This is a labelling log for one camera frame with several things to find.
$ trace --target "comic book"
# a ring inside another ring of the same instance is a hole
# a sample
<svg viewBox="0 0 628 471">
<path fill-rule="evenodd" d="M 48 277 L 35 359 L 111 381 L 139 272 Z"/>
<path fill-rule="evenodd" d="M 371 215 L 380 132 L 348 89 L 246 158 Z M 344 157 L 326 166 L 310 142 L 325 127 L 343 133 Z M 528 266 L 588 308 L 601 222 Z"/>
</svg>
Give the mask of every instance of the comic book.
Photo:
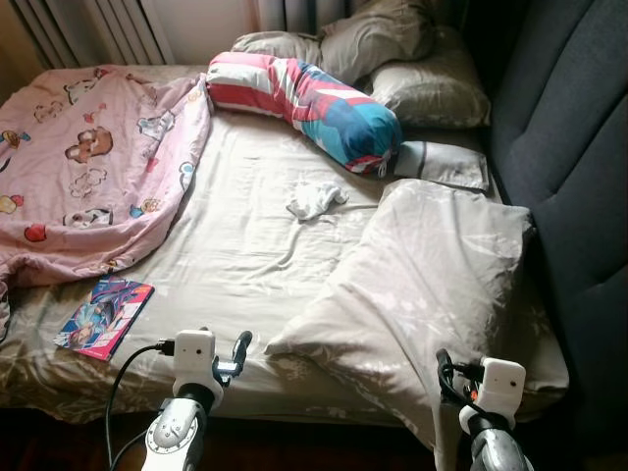
<svg viewBox="0 0 628 471">
<path fill-rule="evenodd" d="M 107 275 L 53 340 L 83 355 L 108 361 L 155 290 L 151 285 Z"/>
</svg>

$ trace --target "wooden floor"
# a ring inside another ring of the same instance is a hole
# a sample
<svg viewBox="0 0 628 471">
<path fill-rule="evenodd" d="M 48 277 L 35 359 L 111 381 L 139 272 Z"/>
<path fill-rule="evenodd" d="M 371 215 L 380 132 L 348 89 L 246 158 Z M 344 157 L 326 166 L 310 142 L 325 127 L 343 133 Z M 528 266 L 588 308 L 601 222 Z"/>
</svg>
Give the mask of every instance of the wooden floor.
<svg viewBox="0 0 628 471">
<path fill-rule="evenodd" d="M 114 417 L 114 454 L 145 429 L 153 414 Z M 0 410 L 0 470 L 102 471 L 108 469 L 101 420 L 73 426 L 30 410 Z M 120 470 L 139 470 L 136 445 Z M 463 459 L 459 470 L 470 463 Z M 299 425 L 212 419 L 199 470 L 432 471 L 432 454 L 405 429 Z"/>
</svg>

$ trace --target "wall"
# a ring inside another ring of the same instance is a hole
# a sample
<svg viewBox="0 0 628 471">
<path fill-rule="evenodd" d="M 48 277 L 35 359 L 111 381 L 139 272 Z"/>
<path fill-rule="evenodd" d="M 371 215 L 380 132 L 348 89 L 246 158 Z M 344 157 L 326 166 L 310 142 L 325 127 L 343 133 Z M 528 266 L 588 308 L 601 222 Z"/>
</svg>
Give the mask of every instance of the wall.
<svg viewBox="0 0 628 471">
<path fill-rule="evenodd" d="M 9 0 L 0 0 L 0 103 L 44 71 Z"/>
</svg>

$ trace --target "beige pillow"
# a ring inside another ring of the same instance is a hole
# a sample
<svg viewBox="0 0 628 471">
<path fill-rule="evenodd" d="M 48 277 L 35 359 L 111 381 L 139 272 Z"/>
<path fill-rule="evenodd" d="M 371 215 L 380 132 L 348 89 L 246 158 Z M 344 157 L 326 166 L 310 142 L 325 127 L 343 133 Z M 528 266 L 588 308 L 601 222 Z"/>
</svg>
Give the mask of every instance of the beige pillow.
<svg viewBox="0 0 628 471">
<path fill-rule="evenodd" d="M 411 61 L 434 44 L 429 0 L 373 0 L 323 27 L 321 69 L 349 85 L 391 60 Z"/>
<path fill-rule="evenodd" d="M 499 354 L 528 236 L 525 208 L 421 180 L 389 185 L 360 242 L 267 353 L 308 357 L 398 417 L 453 469 L 460 427 L 436 352 Z"/>
<path fill-rule="evenodd" d="M 281 58 L 295 58 L 308 64 L 321 64 L 321 45 L 313 36 L 286 31 L 252 32 L 239 37 L 232 52 L 267 54 Z"/>
<path fill-rule="evenodd" d="M 372 98 L 393 110 L 402 125 L 489 125 L 491 102 L 460 34 L 449 26 L 437 26 L 436 44 L 428 57 L 384 64 L 371 79 Z"/>
</svg>

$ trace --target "pillowcase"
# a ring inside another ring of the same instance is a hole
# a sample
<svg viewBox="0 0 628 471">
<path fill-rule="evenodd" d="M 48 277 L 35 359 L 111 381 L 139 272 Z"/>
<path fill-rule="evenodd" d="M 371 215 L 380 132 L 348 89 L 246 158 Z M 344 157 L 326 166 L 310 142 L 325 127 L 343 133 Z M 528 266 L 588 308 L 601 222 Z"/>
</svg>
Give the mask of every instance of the pillowcase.
<svg viewBox="0 0 628 471">
<path fill-rule="evenodd" d="M 373 0 L 350 18 L 323 27 L 321 68 L 344 83 L 391 60 L 426 56 L 434 44 L 429 0 Z"/>
<path fill-rule="evenodd" d="M 398 417 L 437 469 L 454 469 L 457 411 L 441 405 L 436 352 L 498 356 L 530 212 L 420 180 L 387 186 L 360 242 L 266 353 L 314 360 Z"/>
<path fill-rule="evenodd" d="M 384 64 L 371 74 L 371 97 L 406 126 L 488 126 L 491 102 L 460 34 L 438 26 L 432 53 L 418 62 Z"/>
<path fill-rule="evenodd" d="M 308 34 L 286 31 L 263 31 L 245 34 L 235 40 L 232 52 L 250 52 L 299 61 L 320 66 L 321 44 Z"/>
<path fill-rule="evenodd" d="M 224 52 L 207 86 L 217 106 L 283 117 L 354 173 L 383 174 L 402 141 L 388 108 L 296 59 Z"/>
<path fill-rule="evenodd" d="M 457 145 L 406 140 L 399 148 L 394 174 L 461 188 L 489 189 L 485 155 Z"/>
</svg>

